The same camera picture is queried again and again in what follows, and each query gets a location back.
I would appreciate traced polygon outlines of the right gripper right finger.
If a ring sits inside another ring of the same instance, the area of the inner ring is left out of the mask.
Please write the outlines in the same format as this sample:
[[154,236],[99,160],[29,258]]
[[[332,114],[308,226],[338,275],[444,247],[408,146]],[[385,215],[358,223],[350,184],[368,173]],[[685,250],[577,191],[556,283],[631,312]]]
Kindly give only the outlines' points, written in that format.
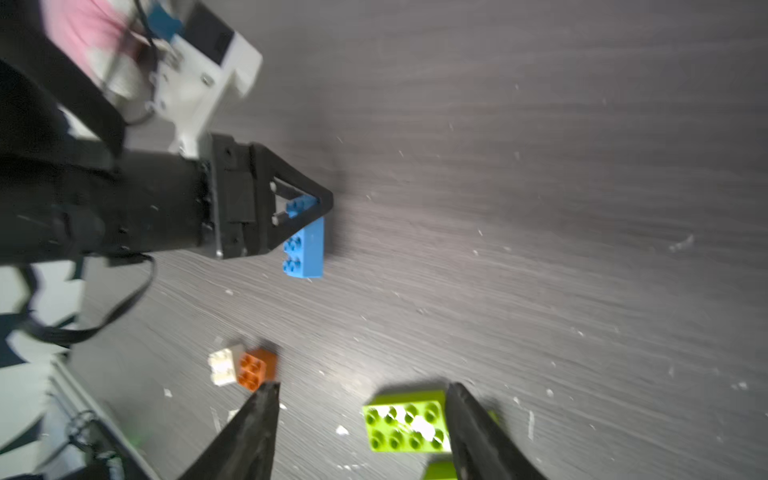
[[458,479],[545,479],[461,383],[447,386],[445,418]]

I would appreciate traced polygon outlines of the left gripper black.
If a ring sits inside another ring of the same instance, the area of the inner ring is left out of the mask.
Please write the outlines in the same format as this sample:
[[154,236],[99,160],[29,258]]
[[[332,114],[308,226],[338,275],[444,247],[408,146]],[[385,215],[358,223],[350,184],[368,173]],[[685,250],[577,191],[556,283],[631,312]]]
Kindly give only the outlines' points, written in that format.
[[200,144],[205,178],[198,252],[216,260],[262,255],[331,211],[330,190],[266,146],[210,134]]

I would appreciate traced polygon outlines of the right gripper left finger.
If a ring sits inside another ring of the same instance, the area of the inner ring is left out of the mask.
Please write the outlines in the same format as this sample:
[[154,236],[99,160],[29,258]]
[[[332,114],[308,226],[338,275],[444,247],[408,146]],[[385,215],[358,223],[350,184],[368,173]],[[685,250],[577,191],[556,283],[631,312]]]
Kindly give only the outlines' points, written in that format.
[[269,480],[272,474],[280,383],[263,383],[180,479]]

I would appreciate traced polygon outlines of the orange lego brick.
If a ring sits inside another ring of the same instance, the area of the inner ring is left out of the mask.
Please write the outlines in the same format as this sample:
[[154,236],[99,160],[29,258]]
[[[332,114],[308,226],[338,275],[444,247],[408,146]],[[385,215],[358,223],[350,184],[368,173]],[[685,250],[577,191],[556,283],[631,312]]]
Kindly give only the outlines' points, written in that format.
[[265,382],[277,377],[278,355],[259,348],[245,352],[239,360],[236,381],[250,392],[257,391]]

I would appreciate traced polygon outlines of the white lego brick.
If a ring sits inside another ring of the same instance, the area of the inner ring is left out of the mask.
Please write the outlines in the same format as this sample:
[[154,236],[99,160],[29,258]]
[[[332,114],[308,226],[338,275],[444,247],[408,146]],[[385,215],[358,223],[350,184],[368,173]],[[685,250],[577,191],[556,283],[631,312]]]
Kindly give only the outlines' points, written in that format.
[[240,358],[243,353],[241,345],[232,345],[208,355],[208,365],[211,369],[210,378],[215,386],[221,387],[237,382],[240,373]]

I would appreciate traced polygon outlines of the light blue lego brick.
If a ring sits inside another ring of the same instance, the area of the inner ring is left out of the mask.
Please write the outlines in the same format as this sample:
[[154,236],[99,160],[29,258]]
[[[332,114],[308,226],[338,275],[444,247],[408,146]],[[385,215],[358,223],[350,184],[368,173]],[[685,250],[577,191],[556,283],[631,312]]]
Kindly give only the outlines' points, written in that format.
[[283,272],[293,278],[315,279],[324,274],[325,219],[320,217],[283,243]]

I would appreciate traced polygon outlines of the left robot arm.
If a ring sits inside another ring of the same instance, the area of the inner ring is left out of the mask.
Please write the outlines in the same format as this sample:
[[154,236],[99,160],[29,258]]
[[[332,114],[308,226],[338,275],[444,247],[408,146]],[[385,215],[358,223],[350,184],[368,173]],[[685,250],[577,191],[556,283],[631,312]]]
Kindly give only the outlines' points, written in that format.
[[34,265],[162,251],[219,259],[283,247],[295,277],[323,260],[297,234],[333,194],[266,146],[208,130],[228,90],[246,95],[261,54],[195,2],[158,55],[152,107],[172,123],[169,152],[128,149],[128,121],[41,25],[40,2],[1,5],[1,262],[37,293]]

